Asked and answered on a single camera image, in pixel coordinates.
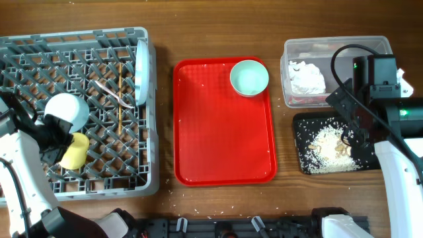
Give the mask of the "green bowl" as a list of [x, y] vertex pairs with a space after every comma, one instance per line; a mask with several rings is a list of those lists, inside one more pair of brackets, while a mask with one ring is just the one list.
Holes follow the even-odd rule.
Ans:
[[269, 73], [259, 61], [246, 59], [236, 63], [229, 74], [231, 86], [243, 97], [255, 97], [269, 84]]

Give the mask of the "large light blue plate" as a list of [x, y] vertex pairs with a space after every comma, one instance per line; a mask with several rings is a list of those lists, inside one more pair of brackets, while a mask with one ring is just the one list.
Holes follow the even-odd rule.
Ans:
[[149, 48], [139, 40], [135, 55], [135, 102], [141, 106], [147, 100], [149, 90]]

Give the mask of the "yellow cup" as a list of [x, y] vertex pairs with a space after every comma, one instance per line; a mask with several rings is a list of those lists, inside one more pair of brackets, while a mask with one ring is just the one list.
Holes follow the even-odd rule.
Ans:
[[72, 135], [73, 142], [59, 162], [61, 167], [68, 170], [80, 169], [85, 164], [90, 145], [89, 139], [85, 134], [75, 132]]

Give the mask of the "white napkin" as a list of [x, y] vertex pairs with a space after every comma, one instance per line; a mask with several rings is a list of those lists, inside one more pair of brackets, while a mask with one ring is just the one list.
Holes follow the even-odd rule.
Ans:
[[325, 78], [313, 63], [289, 61], [289, 80], [291, 89], [299, 95], [316, 95], [326, 93]]

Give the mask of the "leftover rice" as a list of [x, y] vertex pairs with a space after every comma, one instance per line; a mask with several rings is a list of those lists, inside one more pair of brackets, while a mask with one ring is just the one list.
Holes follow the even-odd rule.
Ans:
[[340, 118], [301, 119], [293, 123], [301, 170], [308, 175], [357, 171], [352, 147], [341, 140], [347, 125]]

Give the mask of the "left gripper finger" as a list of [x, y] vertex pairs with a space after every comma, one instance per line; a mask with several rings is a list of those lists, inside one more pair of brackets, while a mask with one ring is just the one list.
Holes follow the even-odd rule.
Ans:
[[48, 131], [48, 138], [52, 144], [70, 144], [73, 135], [70, 132], [73, 124], [52, 114], [46, 114], [43, 123]]
[[40, 160], [48, 165], [60, 162], [71, 145], [71, 141], [65, 143], [40, 143]]

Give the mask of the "white plastic fork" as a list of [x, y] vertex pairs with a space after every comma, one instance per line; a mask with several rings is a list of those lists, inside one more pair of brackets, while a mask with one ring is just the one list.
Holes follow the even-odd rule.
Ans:
[[117, 103], [120, 106], [123, 106], [125, 108], [131, 108], [133, 109], [134, 106], [131, 106], [127, 103], [125, 103], [117, 94], [113, 93], [109, 88], [107, 88], [105, 85], [103, 85], [102, 83], [100, 83], [99, 81], [94, 80], [94, 84], [96, 86], [98, 86], [100, 88], [101, 91], [104, 91], [105, 93], [107, 93], [108, 95], [112, 96], [113, 98], [116, 99]]

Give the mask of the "wooden chopstick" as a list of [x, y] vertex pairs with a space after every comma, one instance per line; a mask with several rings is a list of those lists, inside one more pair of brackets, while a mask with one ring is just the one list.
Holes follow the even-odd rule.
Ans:
[[122, 63], [118, 64], [118, 73], [119, 73], [119, 79], [118, 79], [118, 102], [119, 102], [119, 108], [118, 108], [118, 135], [122, 135], [122, 105], [120, 100], [122, 99]]

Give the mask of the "red snack wrapper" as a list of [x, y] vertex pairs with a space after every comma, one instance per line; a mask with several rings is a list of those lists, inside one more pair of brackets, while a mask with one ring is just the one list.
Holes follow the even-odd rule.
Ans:
[[326, 104], [327, 96], [317, 96], [317, 97], [294, 97], [290, 98], [292, 104]]

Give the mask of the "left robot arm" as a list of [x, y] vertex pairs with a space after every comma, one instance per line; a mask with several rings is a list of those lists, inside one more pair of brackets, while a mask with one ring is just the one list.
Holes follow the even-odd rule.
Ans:
[[72, 123], [48, 114], [41, 124], [24, 97], [1, 93], [1, 188], [11, 237], [113, 237], [107, 220], [93, 221], [59, 206], [42, 163], [58, 162], [71, 145]]

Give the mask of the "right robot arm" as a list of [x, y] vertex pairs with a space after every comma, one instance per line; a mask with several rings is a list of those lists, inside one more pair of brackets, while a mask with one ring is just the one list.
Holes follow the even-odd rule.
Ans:
[[373, 146], [380, 164], [392, 237], [422, 236], [422, 99], [403, 79], [353, 88], [351, 79], [326, 102]]

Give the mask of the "small light blue bowl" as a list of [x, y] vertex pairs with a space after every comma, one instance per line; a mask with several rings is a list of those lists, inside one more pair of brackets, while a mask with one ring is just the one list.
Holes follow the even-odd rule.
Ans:
[[79, 131], [87, 123], [89, 106], [81, 97], [60, 93], [47, 102], [44, 114], [51, 114], [70, 122], [72, 127], [69, 132], [73, 133]]

